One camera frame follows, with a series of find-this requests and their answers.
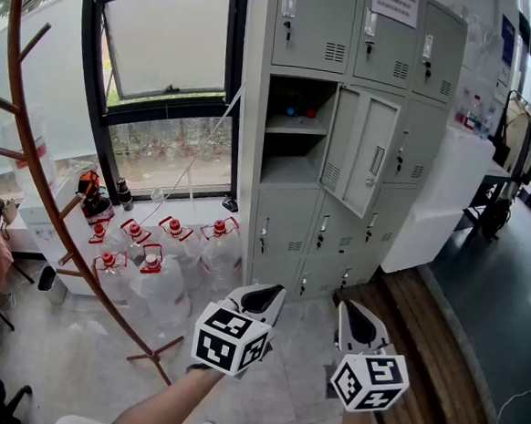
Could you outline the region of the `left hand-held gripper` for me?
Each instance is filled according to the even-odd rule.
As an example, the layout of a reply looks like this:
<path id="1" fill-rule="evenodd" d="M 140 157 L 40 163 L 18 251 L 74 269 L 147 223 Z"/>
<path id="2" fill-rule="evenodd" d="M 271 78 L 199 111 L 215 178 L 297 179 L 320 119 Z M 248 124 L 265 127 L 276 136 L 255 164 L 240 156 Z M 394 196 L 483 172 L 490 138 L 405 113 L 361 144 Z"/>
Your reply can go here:
<path id="1" fill-rule="evenodd" d="M 196 320 L 191 356 L 225 375 L 240 375 L 271 349 L 285 299 L 281 284 L 252 284 L 235 288 L 226 306 L 210 302 Z"/>

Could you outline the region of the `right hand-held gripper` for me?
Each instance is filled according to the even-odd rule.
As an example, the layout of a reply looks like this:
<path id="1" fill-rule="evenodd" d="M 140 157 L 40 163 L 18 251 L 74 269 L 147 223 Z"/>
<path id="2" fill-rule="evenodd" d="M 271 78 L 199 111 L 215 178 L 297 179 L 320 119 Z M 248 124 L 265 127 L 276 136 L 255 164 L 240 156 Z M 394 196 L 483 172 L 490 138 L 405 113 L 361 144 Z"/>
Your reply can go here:
<path id="1" fill-rule="evenodd" d="M 359 354 L 390 344 L 386 326 L 367 307 L 352 300 L 338 304 L 338 349 Z M 410 386 L 405 356 L 348 354 L 334 371 L 330 385 L 350 413 L 383 411 Z"/>

